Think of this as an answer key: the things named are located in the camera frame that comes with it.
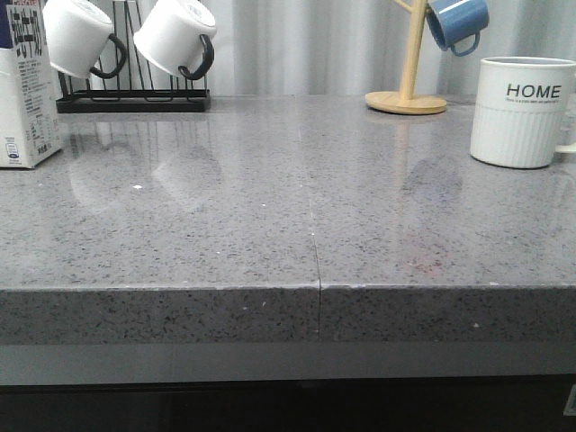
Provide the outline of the blue hanging mug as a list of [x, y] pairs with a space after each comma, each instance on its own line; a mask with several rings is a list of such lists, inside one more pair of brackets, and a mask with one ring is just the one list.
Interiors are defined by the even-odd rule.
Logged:
[[481, 31], [490, 22], [484, 0], [438, 0], [428, 4], [427, 24], [442, 51], [457, 57], [473, 53], [480, 43]]

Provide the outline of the wooden mug tree stand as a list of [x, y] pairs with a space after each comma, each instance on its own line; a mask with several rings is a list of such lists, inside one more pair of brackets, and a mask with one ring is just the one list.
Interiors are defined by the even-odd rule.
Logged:
[[445, 99], [435, 95], [415, 93], [419, 53], [424, 21], [428, 11], [428, 2], [418, 0], [407, 4], [404, 1], [395, 1], [395, 4], [407, 11], [410, 15], [409, 32], [400, 78], [400, 89], [398, 91], [371, 92], [364, 96], [364, 101], [369, 108], [384, 113], [407, 115], [442, 113], [447, 107]]

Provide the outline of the white blue milk carton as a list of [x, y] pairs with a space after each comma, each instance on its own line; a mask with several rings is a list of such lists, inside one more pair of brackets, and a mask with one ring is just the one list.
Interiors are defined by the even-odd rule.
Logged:
[[35, 168], [61, 149], [41, 1], [1, 3], [1, 167]]

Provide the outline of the white hanging mug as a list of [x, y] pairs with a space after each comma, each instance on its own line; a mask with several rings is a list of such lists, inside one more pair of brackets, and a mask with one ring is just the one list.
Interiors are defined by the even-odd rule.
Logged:
[[[111, 18], [94, 4], [81, 0], [49, 0], [42, 9], [50, 64], [59, 72], [76, 78], [117, 77], [127, 50], [114, 34]], [[107, 42], [119, 52], [110, 72], [96, 67]]]
[[155, 67], [195, 81], [205, 77], [212, 67], [216, 32], [215, 18], [201, 2], [160, 0], [134, 33], [133, 42]]

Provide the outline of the right white hanging mug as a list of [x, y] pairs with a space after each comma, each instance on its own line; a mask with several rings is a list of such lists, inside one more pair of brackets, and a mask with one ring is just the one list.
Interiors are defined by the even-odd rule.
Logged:
[[195, 81], [205, 77], [212, 67], [216, 32], [215, 18], [201, 2], [160, 0], [134, 33], [133, 42], [155, 67]]

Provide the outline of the left white hanging mug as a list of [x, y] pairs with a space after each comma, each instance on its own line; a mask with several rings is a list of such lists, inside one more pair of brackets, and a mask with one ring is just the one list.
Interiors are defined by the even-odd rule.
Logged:
[[[50, 64], [59, 72], [76, 78], [117, 77], [127, 50], [114, 34], [111, 18], [94, 4], [81, 0], [49, 0], [42, 9]], [[119, 52], [110, 72], [96, 67], [107, 42]]]

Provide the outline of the white HOME mug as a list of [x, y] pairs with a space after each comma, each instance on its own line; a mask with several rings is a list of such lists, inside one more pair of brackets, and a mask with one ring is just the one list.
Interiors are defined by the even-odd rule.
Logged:
[[520, 169], [546, 167], [573, 154], [561, 125], [575, 87], [575, 62], [562, 58], [489, 57], [481, 60], [470, 155]]

